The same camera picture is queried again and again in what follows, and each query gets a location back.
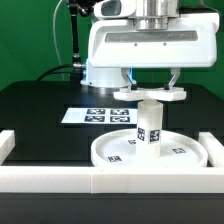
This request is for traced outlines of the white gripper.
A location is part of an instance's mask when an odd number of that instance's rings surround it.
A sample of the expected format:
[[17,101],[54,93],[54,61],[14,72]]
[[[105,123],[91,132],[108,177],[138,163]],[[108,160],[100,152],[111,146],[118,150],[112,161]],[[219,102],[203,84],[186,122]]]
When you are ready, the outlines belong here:
[[164,85],[172,90],[180,68],[210,67],[217,59],[217,13],[183,14],[166,30],[137,31],[131,20],[96,22],[90,31],[88,59],[94,67],[119,67],[121,92],[137,88],[129,68],[171,68]]

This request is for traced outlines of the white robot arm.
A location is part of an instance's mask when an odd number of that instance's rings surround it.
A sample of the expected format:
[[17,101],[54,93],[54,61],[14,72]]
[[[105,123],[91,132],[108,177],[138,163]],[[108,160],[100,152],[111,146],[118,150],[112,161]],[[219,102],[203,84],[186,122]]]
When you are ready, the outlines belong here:
[[102,0],[93,6],[84,85],[129,88],[134,68],[168,68],[172,88],[183,68],[217,59],[220,13],[180,0]]

